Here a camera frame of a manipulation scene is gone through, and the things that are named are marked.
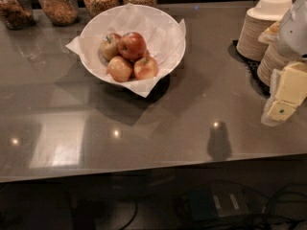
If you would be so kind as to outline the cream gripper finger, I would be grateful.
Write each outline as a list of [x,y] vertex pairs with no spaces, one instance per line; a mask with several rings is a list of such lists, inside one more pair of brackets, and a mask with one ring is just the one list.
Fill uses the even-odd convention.
[[265,44],[270,44],[275,42],[277,40],[279,26],[280,26],[279,21],[276,21],[273,24],[271,24],[264,32],[262,32],[258,36],[258,41]]
[[271,75],[270,97],[261,123],[276,127],[285,123],[307,98],[307,64],[294,62]]

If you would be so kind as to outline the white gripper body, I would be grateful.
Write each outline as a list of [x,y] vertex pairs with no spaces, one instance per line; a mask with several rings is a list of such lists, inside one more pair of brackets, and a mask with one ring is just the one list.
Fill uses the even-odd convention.
[[307,60],[307,0],[295,0],[283,16],[277,34],[277,52],[289,60]]

